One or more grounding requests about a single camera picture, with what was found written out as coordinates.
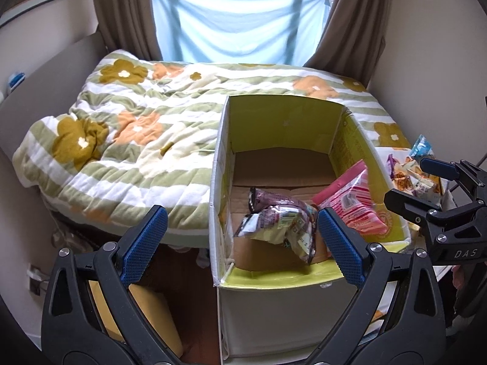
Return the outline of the person's right hand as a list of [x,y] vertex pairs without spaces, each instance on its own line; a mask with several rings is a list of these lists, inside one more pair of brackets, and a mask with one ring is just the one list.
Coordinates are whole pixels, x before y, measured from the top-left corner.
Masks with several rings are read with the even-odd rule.
[[456,290],[463,288],[465,284],[465,271],[461,265],[455,265],[451,269],[452,271],[452,283]]

